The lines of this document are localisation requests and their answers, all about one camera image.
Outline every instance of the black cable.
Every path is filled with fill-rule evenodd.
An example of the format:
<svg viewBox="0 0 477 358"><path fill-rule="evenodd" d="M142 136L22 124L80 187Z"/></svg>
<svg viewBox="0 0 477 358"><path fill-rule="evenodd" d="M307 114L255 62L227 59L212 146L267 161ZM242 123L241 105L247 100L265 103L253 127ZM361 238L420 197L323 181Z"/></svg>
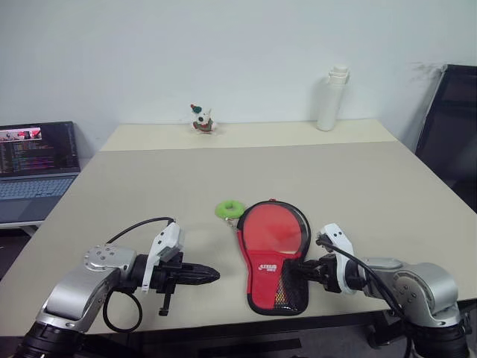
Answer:
<svg viewBox="0 0 477 358"><path fill-rule="evenodd" d="M342 254L343 256L347 257L348 259L354 261L358 265L360 265L373 279L374 283L376 284L376 289L379 291L381 294L382 298L386 301L388 306L404 321L406 320L404 316L404 312L397 302L396 298L390 291L390 289L386 286L386 284L383 282L383 280L372 270L371 267L363 263L359 258L354 257L352 254L348 254L346 251L341 250L340 248L329 244L328 242L325 242L321 239L318 239L316 241L318 245L325 246L327 248L332 249L333 251L338 252L339 254Z"/></svg>
<svg viewBox="0 0 477 358"><path fill-rule="evenodd" d="M107 242L107 244L115 242L118 238L123 236L125 233L129 233L131 230L135 229L136 227L139 227L144 224L149 224L150 222L164 222L165 220L167 220L167 225L174 222L173 218L169 218L167 216L164 216L162 218L152 218L152 219L144 220L143 222L138 222L137 224L134 224L133 226L130 226L127 229L124 229L120 233L116 234L115 236L112 237L112 239L110 239L110 241Z"/></svg>
<svg viewBox="0 0 477 358"><path fill-rule="evenodd" d="M109 319L108 316L107 316L107 306L108 306L108 304L110 303L111 295L112 295L114 292L124 293L126 296L129 296L129 297L134 301L134 303L135 303L136 306L137 306L137 310L138 310L138 313L139 313L139 318L138 318L138 320L137 320L137 323L136 323L135 325L133 325L131 328L127 328L127 329L117 328L117 326L115 326L113 323L111 323L110 319ZM129 293L129 292L121 292L121 291L114 291L114 289L112 289L111 291L109 291L109 292L107 293L106 299L104 300L104 305L103 305L103 320L104 320L104 323L108 326L108 328L110 328L111 330L114 330L115 332L118 332L118 333L130 333L130 332L133 332L137 327L139 327L139 325L140 325L141 322L142 322L142 306L141 306L141 303L140 303L139 300L136 298L136 296L134 296L132 293Z"/></svg>
<svg viewBox="0 0 477 358"><path fill-rule="evenodd" d="M409 336L406 336L404 358L409 358L411 356L411 349L412 349L412 340L411 338L409 338Z"/></svg>

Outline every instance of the laptop keyboard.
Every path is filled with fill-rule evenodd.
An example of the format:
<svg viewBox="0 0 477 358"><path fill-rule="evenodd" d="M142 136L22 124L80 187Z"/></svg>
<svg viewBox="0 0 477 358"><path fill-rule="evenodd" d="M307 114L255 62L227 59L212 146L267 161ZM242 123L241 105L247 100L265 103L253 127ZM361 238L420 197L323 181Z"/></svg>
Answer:
<svg viewBox="0 0 477 358"><path fill-rule="evenodd" d="M15 181L0 183L0 200L61 196L74 178Z"/></svg>

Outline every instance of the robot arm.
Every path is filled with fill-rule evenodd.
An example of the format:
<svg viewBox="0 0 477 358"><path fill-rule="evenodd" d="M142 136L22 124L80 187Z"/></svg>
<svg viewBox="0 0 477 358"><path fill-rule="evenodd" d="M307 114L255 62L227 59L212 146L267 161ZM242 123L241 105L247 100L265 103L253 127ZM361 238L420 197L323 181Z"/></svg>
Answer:
<svg viewBox="0 0 477 358"><path fill-rule="evenodd" d="M112 244L90 249L83 262L53 288L15 357L72 357L113 291L132 295L138 287L155 289L165 294L159 314L167 315L176 284L199 285L220 277L208 266L183 263L182 247L183 235L172 222L154 239L149 255Z"/></svg>
<svg viewBox="0 0 477 358"><path fill-rule="evenodd" d="M361 290L368 297L397 303L402 333L412 338L421 357L468 357L457 285L443 268L394 258L364 258L370 273L358 260L350 259L353 246L337 224L325 226L317 244L329 254L300 264L297 270L306 279L323 284L326 291L353 295ZM392 297L385 297L383 286Z"/></svg>

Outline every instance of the laptop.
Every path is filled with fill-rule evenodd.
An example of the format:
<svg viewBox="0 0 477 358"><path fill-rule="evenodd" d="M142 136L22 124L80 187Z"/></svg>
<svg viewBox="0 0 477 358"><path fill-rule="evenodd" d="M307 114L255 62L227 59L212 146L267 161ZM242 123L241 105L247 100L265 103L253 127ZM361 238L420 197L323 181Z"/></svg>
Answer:
<svg viewBox="0 0 477 358"><path fill-rule="evenodd" d="M73 122L0 126L0 223L44 220L79 172Z"/></svg>

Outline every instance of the laptop screen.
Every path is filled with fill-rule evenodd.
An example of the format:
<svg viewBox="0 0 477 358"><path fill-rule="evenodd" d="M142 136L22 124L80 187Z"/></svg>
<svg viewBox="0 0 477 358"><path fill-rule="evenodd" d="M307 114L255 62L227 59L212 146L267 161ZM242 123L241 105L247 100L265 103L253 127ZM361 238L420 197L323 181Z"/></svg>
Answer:
<svg viewBox="0 0 477 358"><path fill-rule="evenodd" d="M0 127L0 178L79 171L72 122Z"/></svg>

